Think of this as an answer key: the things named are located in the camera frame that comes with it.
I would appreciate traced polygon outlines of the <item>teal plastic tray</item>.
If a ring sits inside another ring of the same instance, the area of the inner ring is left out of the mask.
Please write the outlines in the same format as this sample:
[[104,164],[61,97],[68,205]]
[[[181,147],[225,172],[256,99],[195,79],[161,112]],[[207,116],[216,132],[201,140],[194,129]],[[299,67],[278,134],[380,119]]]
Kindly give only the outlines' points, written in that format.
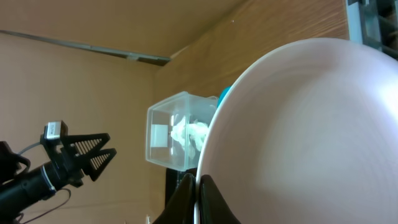
[[218,98],[218,102],[217,102],[217,107],[220,106],[221,102],[223,101],[223,99],[225,98],[225,96],[228,94],[229,90],[230,90],[231,86],[228,86],[226,88],[223,89],[223,91],[221,92],[219,98]]

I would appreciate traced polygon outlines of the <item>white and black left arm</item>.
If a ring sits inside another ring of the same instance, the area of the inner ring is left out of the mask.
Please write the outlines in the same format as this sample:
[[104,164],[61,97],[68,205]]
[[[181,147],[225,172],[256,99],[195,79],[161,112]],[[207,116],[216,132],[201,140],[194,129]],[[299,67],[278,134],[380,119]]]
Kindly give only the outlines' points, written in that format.
[[96,181],[115,157],[114,148],[103,149],[110,140],[107,133],[61,135],[48,139],[41,135],[49,161],[30,170],[30,160],[11,151],[1,142],[1,223],[15,223],[22,211],[53,197],[71,185],[79,188],[82,178]]

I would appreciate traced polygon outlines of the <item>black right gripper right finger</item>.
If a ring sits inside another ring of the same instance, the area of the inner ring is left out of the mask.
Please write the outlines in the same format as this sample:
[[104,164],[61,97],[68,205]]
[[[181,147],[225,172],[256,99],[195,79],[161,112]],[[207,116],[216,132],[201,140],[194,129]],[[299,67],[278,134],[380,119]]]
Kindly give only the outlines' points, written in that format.
[[202,224],[240,224],[228,207],[210,175],[203,175],[199,185],[199,211]]

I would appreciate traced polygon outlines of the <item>white tissue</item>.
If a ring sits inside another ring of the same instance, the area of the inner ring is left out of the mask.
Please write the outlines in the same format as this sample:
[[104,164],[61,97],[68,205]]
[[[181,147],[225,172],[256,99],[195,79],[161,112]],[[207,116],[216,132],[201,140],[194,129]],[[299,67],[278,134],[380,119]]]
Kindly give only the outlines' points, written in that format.
[[194,159],[196,152],[201,152],[205,138],[209,132],[206,123],[199,122],[197,119],[192,123],[187,123],[185,116],[171,130],[171,137],[177,141],[185,152],[188,152],[188,158]]

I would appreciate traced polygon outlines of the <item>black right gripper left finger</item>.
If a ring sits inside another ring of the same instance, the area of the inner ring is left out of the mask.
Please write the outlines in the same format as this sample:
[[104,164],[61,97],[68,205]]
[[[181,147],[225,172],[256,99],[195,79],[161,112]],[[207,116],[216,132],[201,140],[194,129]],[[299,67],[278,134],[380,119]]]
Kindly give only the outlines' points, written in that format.
[[164,211],[153,224],[193,224],[196,201],[196,179],[192,174],[185,174],[180,185],[170,198]]

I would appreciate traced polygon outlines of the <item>large white plate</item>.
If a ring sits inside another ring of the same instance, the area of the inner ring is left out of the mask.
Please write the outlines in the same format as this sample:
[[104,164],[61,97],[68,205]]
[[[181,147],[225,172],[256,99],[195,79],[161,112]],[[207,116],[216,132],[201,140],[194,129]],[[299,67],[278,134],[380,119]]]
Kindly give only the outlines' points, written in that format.
[[198,175],[241,223],[396,223],[397,61],[327,38],[269,52],[222,100]]

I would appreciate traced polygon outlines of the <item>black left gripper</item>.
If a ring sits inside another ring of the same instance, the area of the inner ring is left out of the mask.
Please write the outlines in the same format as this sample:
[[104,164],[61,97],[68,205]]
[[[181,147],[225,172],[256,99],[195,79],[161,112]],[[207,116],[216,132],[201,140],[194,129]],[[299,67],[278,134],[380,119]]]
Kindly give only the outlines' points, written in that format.
[[[64,136],[60,139],[47,139],[45,134],[40,136],[40,144],[44,147],[50,161],[44,164],[43,170],[50,184],[55,189],[67,185],[79,188],[83,185],[83,173],[94,182],[115,157],[115,148],[101,149],[110,136],[107,133]],[[82,171],[70,170],[71,159],[66,148],[72,149],[79,157]]]

